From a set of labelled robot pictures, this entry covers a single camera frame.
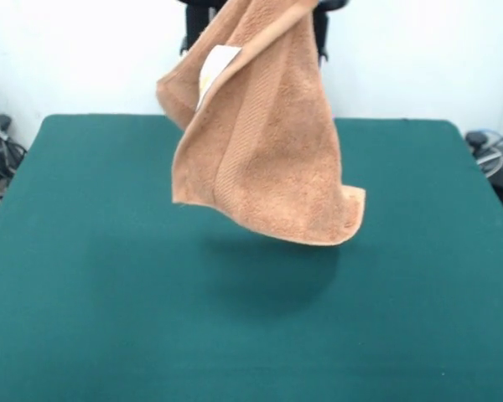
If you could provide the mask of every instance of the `white wall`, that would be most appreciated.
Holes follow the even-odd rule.
[[[176,0],[0,0],[0,112],[28,145],[51,113],[161,113]],[[352,0],[332,14],[337,116],[448,119],[503,131],[503,0]]]

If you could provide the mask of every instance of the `towel tag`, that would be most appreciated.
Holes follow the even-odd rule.
[[[239,54],[241,48],[217,44],[205,59],[200,71],[200,100],[196,110],[201,107],[205,95],[209,91],[216,78],[227,68],[233,59]]]

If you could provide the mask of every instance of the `terry cloth towel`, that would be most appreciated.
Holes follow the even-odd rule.
[[[160,105],[184,130],[172,168],[175,203],[307,245],[338,245],[360,228],[365,191],[341,184],[314,42],[317,3],[229,0],[158,81]]]

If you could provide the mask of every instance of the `green table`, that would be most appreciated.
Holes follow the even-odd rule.
[[[0,402],[503,402],[503,209],[442,121],[337,122],[339,248],[170,203],[161,116],[51,116],[0,207]]]

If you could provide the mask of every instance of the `towel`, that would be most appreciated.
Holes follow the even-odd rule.
[[[317,3],[228,0],[157,82],[158,102],[184,130],[174,203],[306,245],[339,245],[358,231],[366,193],[341,184],[314,42]]]

